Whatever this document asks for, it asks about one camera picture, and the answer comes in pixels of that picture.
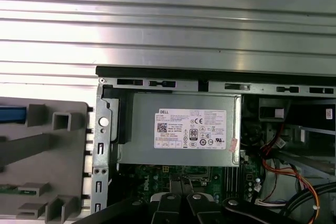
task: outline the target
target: green circuit board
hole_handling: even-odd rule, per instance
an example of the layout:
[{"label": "green circuit board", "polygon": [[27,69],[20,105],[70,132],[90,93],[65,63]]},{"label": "green circuit board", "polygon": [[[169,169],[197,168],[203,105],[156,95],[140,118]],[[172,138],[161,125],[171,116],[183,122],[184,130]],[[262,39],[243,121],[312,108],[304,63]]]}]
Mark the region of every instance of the green circuit board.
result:
[{"label": "green circuit board", "polygon": [[228,197],[251,198],[260,165],[252,159],[241,161],[240,167],[124,165],[120,174],[132,179],[132,195],[150,201],[156,193],[170,191],[170,176],[187,176],[196,193],[212,195],[215,202]]},{"label": "green circuit board", "polygon": [[36,192],[19,190],[17,186],[13,185],[0,185],[0,194],[36,195]]},{"label": "green circuit board", "polygon": [[146,201],[150,201],[153,194],[169,192],[171,174],[187,175],[195,192],[210,194],[218,202],[222,200],[221,167],[140,165],[135,169],[135,174],[144,179],[137,191],[138,196]]}]

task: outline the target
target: power supply label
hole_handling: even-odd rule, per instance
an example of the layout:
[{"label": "power supply label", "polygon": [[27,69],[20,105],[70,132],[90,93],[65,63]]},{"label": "power supply label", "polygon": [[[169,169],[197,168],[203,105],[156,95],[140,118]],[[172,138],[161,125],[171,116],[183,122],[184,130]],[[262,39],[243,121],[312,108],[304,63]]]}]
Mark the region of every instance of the power supply label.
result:
[{"label": "power supply label", "polygon": [[226,148],[225,110],[159,109],[155,114],[155,148]]}]

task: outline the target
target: blue plastic part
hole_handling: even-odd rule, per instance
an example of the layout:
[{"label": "blue plastic part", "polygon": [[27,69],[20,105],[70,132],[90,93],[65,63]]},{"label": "blue plastic part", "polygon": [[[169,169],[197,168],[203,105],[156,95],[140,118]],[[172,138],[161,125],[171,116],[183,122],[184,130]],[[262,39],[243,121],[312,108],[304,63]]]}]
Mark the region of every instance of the blue plastic part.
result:
[{"label": "blue plastic part", "polygon": [[25,123],[26,107],[0,106],[0,123]]}]

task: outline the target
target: red sticker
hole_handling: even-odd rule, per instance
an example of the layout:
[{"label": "red sticker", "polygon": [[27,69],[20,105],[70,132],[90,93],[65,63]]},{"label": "red sticker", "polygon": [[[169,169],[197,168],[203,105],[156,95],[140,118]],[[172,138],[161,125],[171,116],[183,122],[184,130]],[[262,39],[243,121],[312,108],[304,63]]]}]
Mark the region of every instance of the red sticker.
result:
[{"label": "red sticker", "polygon": [[230,148],[229,148],[229,152],[235,152],[237,143],[238,143],[238,140],[236,138],[233,138],[231,140],[231,145],[230,145]]}]

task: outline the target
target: orange wire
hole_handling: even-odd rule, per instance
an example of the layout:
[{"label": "orange wire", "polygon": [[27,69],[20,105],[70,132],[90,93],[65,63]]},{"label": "orange wire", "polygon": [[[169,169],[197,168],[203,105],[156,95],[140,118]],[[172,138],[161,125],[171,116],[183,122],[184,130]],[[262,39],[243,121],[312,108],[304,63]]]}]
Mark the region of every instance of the orange wire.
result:
[{"label": "orange wire", "polygon": [[[320,200],[319,200],[319,197],[316,193],[316,191],[314,190],[313,186],[304,178],[302,177],[299,173],[297,173],[297,171],[295,171],[293,168],[282,168],[282,169],[275,169],[271,166],[269,166],[267,163],[266,163],[266,160],[262,160],[262,163],[263,165],[265,166],[265,168],[267,170],[269,170],[270,172],[273,172],[273,173],[276,173],[276,174],[282,174],[282,175],[295,175],[301,182],[303,182],[308,190],[313,194],[314,196],[314,199],[316,201],[316,206],[317,206],[317,210],[316,210],[316,216],[314,219],[316,219],[319,215],[319,212],[320,212]],[[288,172],[283,172],[282,170],[286,170],[286,169],[289,169],[291,171],[288,171]]]}]

